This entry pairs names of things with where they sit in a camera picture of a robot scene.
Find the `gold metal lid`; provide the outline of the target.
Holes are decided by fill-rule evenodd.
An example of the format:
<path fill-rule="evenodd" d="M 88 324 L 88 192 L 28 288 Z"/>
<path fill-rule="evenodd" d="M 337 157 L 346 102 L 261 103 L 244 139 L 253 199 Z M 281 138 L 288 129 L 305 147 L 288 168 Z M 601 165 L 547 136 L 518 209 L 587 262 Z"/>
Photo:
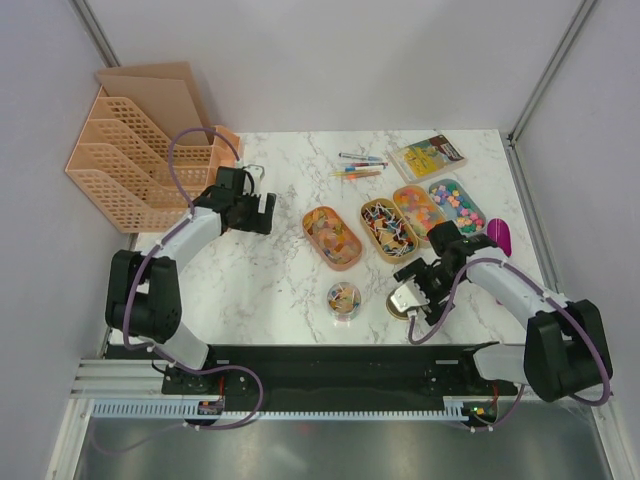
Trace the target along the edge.
<path fill-rule="evenodd" d="M 409 320 L 417 312 L 416 307 L 410 301 L 397 298 L 394 294 L 387 297 L 386 308 L 392 317 L 403 321 Z"/>

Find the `magenta plastic scoop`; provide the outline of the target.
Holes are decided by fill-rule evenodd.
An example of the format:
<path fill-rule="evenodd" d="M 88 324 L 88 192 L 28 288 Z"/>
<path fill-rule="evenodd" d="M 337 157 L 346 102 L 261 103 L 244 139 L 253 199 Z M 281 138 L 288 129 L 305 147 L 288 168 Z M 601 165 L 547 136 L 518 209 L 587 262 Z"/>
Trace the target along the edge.
<path fill-rule="evenodd" d="M 502 250 L 505 258 L 510 258 L 512 255 L 512 241 L 508 224 L 500 218 L 492 218 L 487 224 L 486 233 Z"/>

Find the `peach tray of gummy candies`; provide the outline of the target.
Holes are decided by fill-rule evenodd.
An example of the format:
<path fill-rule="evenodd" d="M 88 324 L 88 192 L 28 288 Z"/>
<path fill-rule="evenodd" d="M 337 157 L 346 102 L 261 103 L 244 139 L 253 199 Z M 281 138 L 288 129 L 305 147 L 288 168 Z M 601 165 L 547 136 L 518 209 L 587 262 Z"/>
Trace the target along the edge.
<path fill-rule="evenodd" d="M 301 224 L 312 247 L 332 270 L 345 271 L 360 260 L 361 241 L 333 208 L 316 207 L 303 215 Z"/>

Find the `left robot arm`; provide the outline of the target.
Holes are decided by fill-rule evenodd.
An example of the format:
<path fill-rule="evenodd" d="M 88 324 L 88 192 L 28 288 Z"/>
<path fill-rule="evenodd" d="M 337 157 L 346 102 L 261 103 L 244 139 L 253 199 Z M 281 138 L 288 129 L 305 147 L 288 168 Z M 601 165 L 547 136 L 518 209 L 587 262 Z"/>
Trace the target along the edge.
<path fill-rule="evenodd" d="M 111 260 L 106 324 L 185 367 L 185 382 L 198 393 L 215 389 L 220 371 L 207 361 L 209 346 L 182 321 L 179 274 L 228 230 L 271 233 L 276 195 L 259 193 L 264 176 L 255 164 L 219 168 L 215 182 L 152 247 L 120 250 Z"/>

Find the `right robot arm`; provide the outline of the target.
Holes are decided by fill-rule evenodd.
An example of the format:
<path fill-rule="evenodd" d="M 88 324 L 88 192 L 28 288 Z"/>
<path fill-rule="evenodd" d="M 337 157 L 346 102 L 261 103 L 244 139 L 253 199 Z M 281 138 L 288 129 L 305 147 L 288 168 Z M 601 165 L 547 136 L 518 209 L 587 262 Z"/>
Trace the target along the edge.
<path fill-rule="evenodd" d="M 424 318 L 430 330 L 412 345 L 430 340 L 454 309 L 462 282 L 484 291 L 525 330 L 521 344 L 487 343 L 466 349 L 458 381 L 467 392 L 483 392 L 494 380 L 530 387 L 546 402 L 565 397 L 589 406 L 606 404 L 613 367 L 598 307 L 554 292 L 516 267 L 485 234 L 463 235 L 454 222 L 432 228 L 428 240 L 437 256 L 418 258 L 395 273 L 398 287 L 388 309 L 414 327 Z"/>

